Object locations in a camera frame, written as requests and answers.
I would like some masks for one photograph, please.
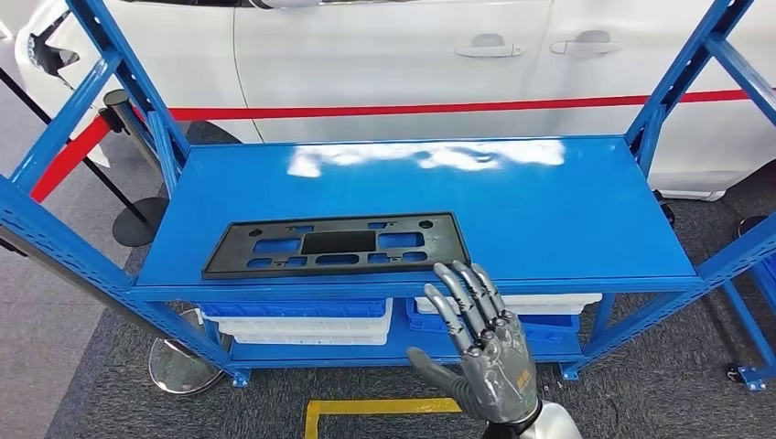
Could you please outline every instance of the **lower shelf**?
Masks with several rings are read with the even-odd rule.
[[[447,334],[411,330],[404,302],[393,305],[388,342],[382,346],[254,345],[232,343],[235,367],[245,369],[336,368],[366,366],[406,366],[406,350],[423,349],[441,363],[458,362],[458,354]],[[553,342],[529,341],[533,358],[539,362],[564,362],[583,359],[576,334]]]

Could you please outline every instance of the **robotic hand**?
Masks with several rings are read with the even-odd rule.
[[[447,325],[464,376],[436,364],[419,348],[407,357],[428,381],[453,398],[461,411],[488,421],[482,439],[581,439],[568,412],[536,394],[536,368],[517,316],[506,309],[490,277],[476,264],[434,265],[466,326],[432,284],[424,293]]]

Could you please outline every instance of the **shelf foot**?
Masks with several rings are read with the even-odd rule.
[[[579,371],[571,367],[573,363],[558,363],[560,367],[560,373],[564,380],[576,381],[579,380]]]
[[[232,386],[236,387],[237,389],[244,389],[248,387],[248,378],[250,377],[250,371],[248,370],[246,374],[238,373],[232,378]]]
[[[740,382],[751,391],[764,391],[765,383],[762,382],[761,373],[756,368],[749,366],[730,365],[727,368],[727,378],[734,382]]]
[[[113,222],[113,238],[125,247],[150,244],[159,230],[169,200],[161,197],[143,198],[124,209]]]

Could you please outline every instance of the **red stripe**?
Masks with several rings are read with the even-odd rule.
[[[377,116],[387,114],[424,114],[445,112],[503,112],[519,110],[549,110],[563,108],[615,107],[642,105],[647,95],[608,96],[597,98],[547,99],[539,101],[437,103],[428,105],[382,105],[361,107],[301,107],[301,108],[171,108],[179,121],[217,121],[241,119],[284,119],[292,117]],[[696,91],[686,93],[681,102],[722,102],[747,99],[741,90]],[[46,173],[32,190],[32,198],[40,202],[110,131],[108,124],[97,117],[86,130],[70,142],[51,162]]]
[[[387,114],[423,114],[431,112],[502,112],[561,108],[614,107],[642,105],[647,95],[597,98],[547,99],[540,101],[435,103],[428,105],[379,105],[360,107],[299,108],[173,108],[179,121],[283,119],[291,117],[377,116]],[[682,102],[719,102],[747,99],[741,90],[697,91],[684,95]]]
[[[32,197],[38,203],[43,201],[49,196],[52,190],[68,176],[75,166],[83,160],[95,145],[111,131],[111,127],[100,116],[95,117],[94,121],[72,142],[65,145],[65,147],[59,151],[51,164],[48,165],[46,172],[43,173],[43,177],[40,178],[38,183],[33,187],[30,192]]]

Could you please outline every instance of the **blue metal shelf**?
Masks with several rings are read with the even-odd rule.
[[[322,368],[361,366],[405,366],[407,348],[423,349],[429,357],[443,363],[460,361],[447,333],[414,331],[404,301],[393,303],[388,343],[382,346],[255,345],[232,343],[232,360],[240,368]],[[577,335],[569,333],[552,343],[529,340],[537,361],[576,361],[583,359]]]
[[[431,272],[224,281],[200,270],[232,221],[424,211],[456,213],[472,259],[505,294],[554,293],[567,279],[597,291],[700,283],[622,138],[567,137],[192,146],[137,285],[263,287],[253,300],[287,297],[274,285],[320,297],[321,284],[336,298],[414,297]]]
[[[165,302],[414,297],[433,280],[430,273],[202,280],[199,270],[228,223],[452,211],[472,259],[505,294],[604,294],[586,345],[574,334],[552,347],[531,345],[573,379],[704,294],[731,291],[730,279],[776,251],[771,216],[694,268],[646,183],[664,119],[712,57],[776,122],[776,93],[726,42],[752,2],[711,2],[622,136],[204,146],[187,143],[102,0],[68,0],[102,59],[11,178],[0,177],[0,238],[244,386],[253,368],[405,364],[412,344],[445,362],[456,358],[445,335],[410,331],[401,310],[382,347],[224,350],[214,330],[202,335]],[[111,74],[147,124],[137,121],[172,197],[136,279],[27,193]],[[615,294],[646,291],[661,293],[609,325]]]

